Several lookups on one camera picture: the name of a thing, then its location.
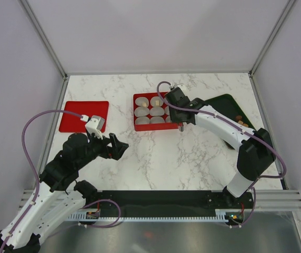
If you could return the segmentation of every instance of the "gray wall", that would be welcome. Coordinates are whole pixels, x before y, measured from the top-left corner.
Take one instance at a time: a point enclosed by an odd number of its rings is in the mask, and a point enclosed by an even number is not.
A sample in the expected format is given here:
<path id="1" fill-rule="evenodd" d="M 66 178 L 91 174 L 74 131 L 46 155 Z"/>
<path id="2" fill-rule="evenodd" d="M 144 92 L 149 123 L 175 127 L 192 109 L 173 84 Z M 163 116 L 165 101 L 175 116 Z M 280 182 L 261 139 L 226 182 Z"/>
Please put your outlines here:
<path id="1" fill-rule="evenodd" d="M 62 78 L 17 0 L 0 0 L 0 229 L 16 214 L 33 176 L 21 146 L 24 124 L 55 104 Z M 38 162 L 49 124 L 28 129 L 27 146 Z"/>
<path id="2" fill-rule="evenodd" d="M 287 182 L 301 192 L 301 1 L 298 1 L 256 73 Z"/>
<path id="3" fill-rule="evenodd" d="M 287 0 L 29 0 L 67 73 L 248 71 Z"/>

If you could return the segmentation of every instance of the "marble table surface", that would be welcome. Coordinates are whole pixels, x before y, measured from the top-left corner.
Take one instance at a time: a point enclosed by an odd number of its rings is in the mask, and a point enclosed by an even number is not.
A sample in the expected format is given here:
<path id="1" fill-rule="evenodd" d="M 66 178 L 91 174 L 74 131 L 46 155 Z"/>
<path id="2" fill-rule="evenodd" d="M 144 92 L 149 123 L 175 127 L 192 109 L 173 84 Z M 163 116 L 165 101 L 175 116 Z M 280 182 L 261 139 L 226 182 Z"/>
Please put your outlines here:
<path id="1" fill-rule="evenodd" d="M 222 190 L 236 173 L 237 152 L 210 131 L 194 125 L 178 130 L 136 132 L 133 127 L 135 93 L 156 92 L 160 81 L 183 83 L 186 95 L 203 100 L 231 94 L 255 128 L 263 127 L 248 74 L 135 74 L 73 75 L 69 79 L 62 109 L 67 101 L 109 101 L 104 135 L 115 133 L 129 148 L 119 161 L 97 158 L 79 172 L 99 190 Z M 168 91 L 163 85 L 160 91 Z M 58 131 L 50 161 L 69 133 Z M 264 174 L 277 175 L 275 165 Z M 256 189 L 282 189 L 278 179 L 261 179 Z"/>

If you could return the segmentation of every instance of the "purple cable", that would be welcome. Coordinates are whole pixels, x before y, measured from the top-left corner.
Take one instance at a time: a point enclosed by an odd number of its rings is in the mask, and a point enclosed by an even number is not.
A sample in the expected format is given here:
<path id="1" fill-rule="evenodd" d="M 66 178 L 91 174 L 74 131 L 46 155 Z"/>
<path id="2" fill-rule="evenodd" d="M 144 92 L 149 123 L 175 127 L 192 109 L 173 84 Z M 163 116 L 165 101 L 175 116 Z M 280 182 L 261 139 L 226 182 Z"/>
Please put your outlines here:
<path id="1" fill-rule="evenodd" d="M 114 205 L 117 207 L 118 212 L 119 212 L 118 218 L 117 218 L 115 221 L 113 221 L 112 223 L 108 224 L 108 225 L 102 225 L 102 226 L 100 226 L 100 225 L 88 225 L 88 226 L 89 226 L 89 227 L 92 227 L 92 228 L 110 228 L 110 227 L 113 227 L 113 226 L 119 221 L 119 219 L 120 219 L 120 217 L 121 217 L 121 209 L 120 209 L 120 206 L 119 206 L 115 201 L 113 201 L 113 200 L 111 200 L 111 199 L 99 199 L 99 200 L 97 200 L 97 201 L 94 201 L 94 202 L 91 203 L 91 204 L 88 204 L 88 205 L 83 206 L 81 209 L 88 208 L 88 207 L 90 207 L 90 206 L 92 206 L 92 205 L 94 205 L 94 204 L 100 203 L 100 202 L 110 202 L 110 203 L 114 204 Z M 69 228 L 75 227 L 75 226 L 78 226 L 78 224 L 73 224 L 73 225 L 71 225 L 71 226 L 68 226 L 68 227 L 66 227 L 66 228 L 63 228 L 63 229 L 61 229 L 61 230 L 59 230 L 59 231 L 53 233 L 52 235 L 48 236 L 47 239 L 48 239 L 48 238 L 51 238 L 52 236 L 55 236 L 55 235 L 57 235 L 57 234 L 59 234 L 59 233 L 61 233 L 61 232 L 63 232 L 63 231 L 65 231 L 65 230 L 67 230 L 67 229 L 69 229 Z"/>
<path id="2" fill-rule="evenodd" d="M 52 112 L 63 112 L 63 113 L 67 113 L 67 114 L 71 114 L 71 115 L 74 115 L 74 116 L 77 116 L 79 118 L 82 118 L 82 116 L 78 113 L 75 113 L 75 112 L 70 112 L 70 111 L 64 111 L 64 110 L 49 110 L 49 111 L 44 111 L 44 112 L 41 112 L 35 116 L 33 116 L 31 119 L 29 119 L 29 121 L 25 124 L 24 128 L 23 128 L 23 131 L 22 131 L 22 147 L 23 147 L 23 151 L 25 153 L 25 157 L 26 159 L 28 160 L 29 162 L 29 165 L 30 165 L 30 168 L 35 176 L 35 181 L 36 181 L 36 191 L 35 191 L 35 195 L 33 197 L 33 202 L 36 201 L 37 199 L 37 196 L 38 196 L 38 193 L 39 193 L 39 178 L 38 178 L 38 174 L 36 172 L 36 169 L 35 169 L 35 166 L 28 154 L 28 151 L 26 149 L 26 145 L 25 145 L 25 132 L 26 132 L 26 129 L 28 128 L 28 126 L 30 125 L 30 123 L 35 120 L 36 118 L 38 118 L 39 116 L 42 116 L 44 114 L 47 114 L 47 113 L 52 113 Z M 30 208 L 32 207 L 32 205 L 29 205 L 25 211 L 22 213 L 22 215 L 20 216 L 20 218 L 15 222 L 14 226 L 12 227 L 12 229 L 9 231 L 10 234 L 12 234 L 14 232 L 14 230 L 17 228 L 18 224 L 23 220 L 23 218 L 26 216 L 26 214 L 29 212 Z M 2 243 L 2 246 L 0 248 L 0 253 L 2 253 L 5 245 L 7 244 L 9 240 L 9 236 L 7 236 L 4 240 L 4 242 Z"/>
<path id="3" fill-rule="evenodd" d="M 160 94 L 160 86 L 161 84 L 163 83 L 166 83 L 168 84 L 169 86 L 171 86 L 171 83 L 167 82 L 167 81 L 162 81 L 160 82 L 157 87 L 156 87 L 156 92 L 157 92 L 157 95 L 159 96 L 159 98 L 166 104 L 168 105 L 169 107 L 171 108 L 174 108 L 174 109 L 177 109 L 177 110 L 180 110 L 180 111 L 186 111 L 186 112 L 197 112 L 197 113 L 204 113 L 204 114 L 207 114 L 207 115 L 210 115 L 210 116 L 213 116 L 213 117 L 217 117 L 219 118 L 220 120 L 228 123 L 229 125 L 231 125 L 232 127 L 234 127 L 235 129 L 237 129 L 238 131 L 242 131 L 242 129 L 240 127 L 238 127 L 236 124 L 234 124 L 232 121 L 226 119 L 226 118 L 223 118 L 219 115 L 215 115 L 211 112 L 206 112 L 206 111 L 202 111 L 202 110 L 197 110 L 197 109 L 188 109 L 188 108 L 181 108 L 181 107 L 178 107 L 178 106 L 175 106 L 175 105 L 172 105 L 170 103 L 168 103 L 168 101 L 166 101 Z M 249 136 L 250 138 L 258 141 L 259 143 L 261 143 L 262 145 L 264 145 L 268 150 L 270 150 L 277 158 L 278 160 L 280 161 L 280 163 L 282 164 L 282 167 L 283 167 L 283 171 L 280 175 L 278 176 L 260 176 L 257 178 L 256 181 L 254 181 L 250 186 L 249 186 L 249 189 L 253 189 L 254 191 L 254 197 L 255 197 L 255 200 L 254 200 L 254 205 L 252 207 L 252 210 L 251 210 L 251 213 L 249 215 L 249 217 L 243 221 L 243 223 L 241 225 L 244 225 L 252 216 L 253 212 L 254 212 L 254 209 L 256 207 L 256 189 L 253 187 L 254 184 L 260 179 L 260 178 L 283 178 L 287 172 L 287 169 L 286 169 L 286 164 L 283 160 L 283 158 L 277 153 L 277 151 L 275 149 L 273 149 L 268 143 L 266 143 L 265 141 L 261 140 L 260 138 L 248 133 L 248 132 L 244 132 L 245 135 Z"/>
<path id="4" fill-rule="evenodd" d="M 254 213 L 255 207 L 256 207 L 256 189 L 254 187 L 252 187 L 252 190 L 254 191 L 254 205 L 252 206 L 251 212 L 249 214 L 249 217 L 246 218 L 246 220 L 244 220 L 240 226 L 243 226 L 245 223 L 247 223 L 249 221 L 249 219 L 251 219 L 252 214 Z M 239 225 L 233 225 L 233 228 L 239 228 Z"/>

